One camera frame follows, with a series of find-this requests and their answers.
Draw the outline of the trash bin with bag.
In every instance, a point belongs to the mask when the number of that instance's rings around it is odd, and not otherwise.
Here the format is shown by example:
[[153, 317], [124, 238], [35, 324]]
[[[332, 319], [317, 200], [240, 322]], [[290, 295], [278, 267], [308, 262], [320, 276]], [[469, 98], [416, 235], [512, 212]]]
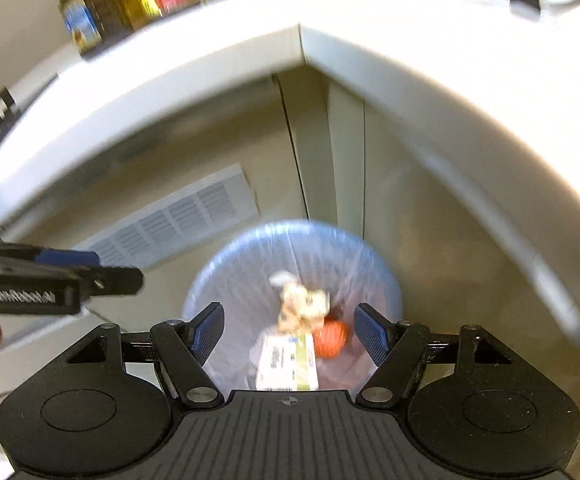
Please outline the trash bin with bag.
[[273, 222], [238, 236], [205, 264], [183, 304], [193, 318], [212, 302], [225, 328], [204, 368], [232, 390], [346, 390], [375, 370], [354, 334], [370, 304], [403, 314], [401, 286], [359, 237], [307, 220]]

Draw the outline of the brown paper bag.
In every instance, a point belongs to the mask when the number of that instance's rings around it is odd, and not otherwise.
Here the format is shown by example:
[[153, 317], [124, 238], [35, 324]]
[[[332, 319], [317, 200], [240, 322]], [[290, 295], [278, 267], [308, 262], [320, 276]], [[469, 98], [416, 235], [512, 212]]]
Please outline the brown paper bag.
[[330, 313], [330, 295], [322, 289], [306, 288], [299, 278], [279, 271], [269, 279], [279, 290], [281, 308], [278, 316], [280, 333], [303, 335], [323, 325]]

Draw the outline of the cabinet floor vent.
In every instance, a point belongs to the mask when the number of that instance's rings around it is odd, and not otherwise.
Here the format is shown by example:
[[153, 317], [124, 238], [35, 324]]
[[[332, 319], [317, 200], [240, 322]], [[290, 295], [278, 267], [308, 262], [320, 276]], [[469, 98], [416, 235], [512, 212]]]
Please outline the cabinet floor vent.
[[258, 217], [254, 192], [235, 164], [179, 188], [74, 248], [96, 252], [103, 266], [145, 271]]

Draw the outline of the dark soy sauce bottle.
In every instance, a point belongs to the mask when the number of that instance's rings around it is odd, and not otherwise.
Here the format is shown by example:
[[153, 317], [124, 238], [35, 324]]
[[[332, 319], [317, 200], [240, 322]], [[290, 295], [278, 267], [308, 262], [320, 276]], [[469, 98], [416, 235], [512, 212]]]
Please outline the dark soy sauce bottle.
[[125, 30], [116, 0], [58, 0], [58, 8], [82, 58], [112, 46]]

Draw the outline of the white green medicine box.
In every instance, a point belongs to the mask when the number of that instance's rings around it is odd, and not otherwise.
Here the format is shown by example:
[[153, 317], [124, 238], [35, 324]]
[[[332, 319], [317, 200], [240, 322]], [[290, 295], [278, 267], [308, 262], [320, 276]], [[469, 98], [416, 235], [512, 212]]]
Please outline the white green medicine box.
[[261, 391], [318, 390], [313, 336], [266, 335], [257, 364], [255, 388]]

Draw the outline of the orange foam net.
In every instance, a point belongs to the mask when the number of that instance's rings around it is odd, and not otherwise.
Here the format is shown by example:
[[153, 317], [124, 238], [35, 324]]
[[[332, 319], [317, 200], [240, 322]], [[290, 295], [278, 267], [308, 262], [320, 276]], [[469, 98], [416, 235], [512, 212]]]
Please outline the orange foam net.
[[349, 337], [347, 325], [341, 320], [326, 320], [311, 332], [318, 359], [335, 359], [343, 351]]

